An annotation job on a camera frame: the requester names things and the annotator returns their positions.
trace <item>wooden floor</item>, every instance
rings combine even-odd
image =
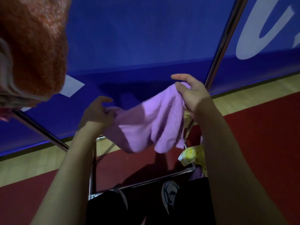
[[[300,91],[300,74],[215,98],[214,102],[227,115]],[[185,114],[185,126],[189,114]],[[97,142],[97,156],[119,150],[108,139]],[[56,146],[0,161],[0,187],[58,169],[66,153]]]

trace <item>towel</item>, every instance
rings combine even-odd
[[[109,109],[116,116],[103,135],[125,152],[140,152],[152,144],[158,153],[174,146],[183,149],[185,104],[175,84],[130,110]]]
[[[64,85],[71,0],[0,0],[0,90],[47,101]]]

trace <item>forearm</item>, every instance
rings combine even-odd
[[[249,168],[223,116],[211,102],[197,122],[218,224],[285,224],[285,219]]]
[[[88,202],[95,136],[79,130],[32,224],[82,224]]]

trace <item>orange towel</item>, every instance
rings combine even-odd
[[[40,101],[61,91],[70,4],[71,0],[0,0],[0,91]]]

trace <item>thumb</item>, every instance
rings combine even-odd
[[[180,94],[184,94],[186,91],[188,91],[189,89],[185,86],[185,85],[183,85],[183,84],[181,84],[181,83],[179,83],[179,82],[175,82],[175,86],[176,86],[176,89],[180,92]]]

